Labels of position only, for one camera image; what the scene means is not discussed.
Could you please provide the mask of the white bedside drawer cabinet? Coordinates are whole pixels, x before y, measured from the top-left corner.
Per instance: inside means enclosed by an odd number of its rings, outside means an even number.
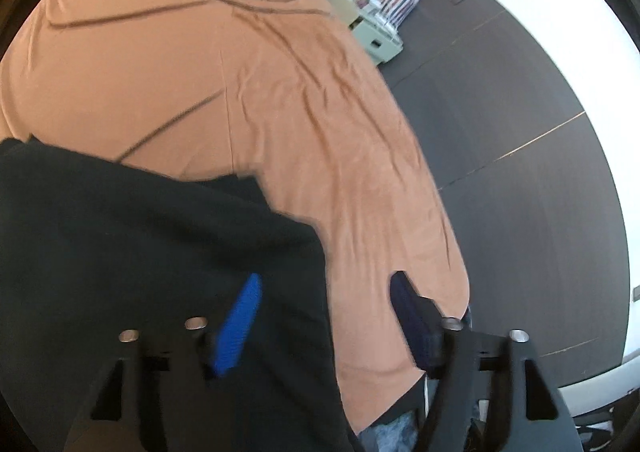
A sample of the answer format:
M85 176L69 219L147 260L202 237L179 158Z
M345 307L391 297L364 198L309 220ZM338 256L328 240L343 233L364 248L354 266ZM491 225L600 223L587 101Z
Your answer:
M390 62L404 50L397 30L378 13L378 0L329 0L329 3L375 65Z

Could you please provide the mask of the black long sleeve shirt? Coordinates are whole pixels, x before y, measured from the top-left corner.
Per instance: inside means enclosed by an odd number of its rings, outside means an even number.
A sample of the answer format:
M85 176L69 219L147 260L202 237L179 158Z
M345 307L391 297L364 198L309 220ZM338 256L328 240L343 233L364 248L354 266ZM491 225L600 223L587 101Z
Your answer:
M262 302L216 377L252 273ZM334 362L318 234L254 179L2 143L3 450L356 451Z

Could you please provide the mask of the orange fleece blanket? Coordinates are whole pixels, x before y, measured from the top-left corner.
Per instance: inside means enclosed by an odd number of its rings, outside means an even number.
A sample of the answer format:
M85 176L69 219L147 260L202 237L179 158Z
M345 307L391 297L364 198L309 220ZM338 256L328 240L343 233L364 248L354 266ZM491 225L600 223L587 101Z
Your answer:
M446 316L468 306L419 142L327 0L42 0L1 61L1 134L181 180L250 172L274 209L315 224L358 432L420 376L390 275Z

